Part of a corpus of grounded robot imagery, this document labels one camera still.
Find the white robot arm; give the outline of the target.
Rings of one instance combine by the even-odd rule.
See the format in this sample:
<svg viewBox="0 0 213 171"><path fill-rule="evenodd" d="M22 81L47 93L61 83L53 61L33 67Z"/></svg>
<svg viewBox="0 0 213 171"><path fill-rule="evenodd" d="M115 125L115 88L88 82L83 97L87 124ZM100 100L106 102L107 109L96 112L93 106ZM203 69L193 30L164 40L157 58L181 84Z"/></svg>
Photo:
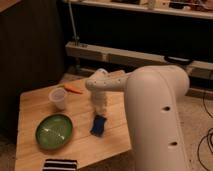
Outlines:
<svg viewBox="0 0 213 171"><path fill-rule="evenodd" d="M190 171L177 101L189 89L175 65L145 66L111 77L97 70L85 83L99 104L104 91L122 91L135 171Z"/></svg>

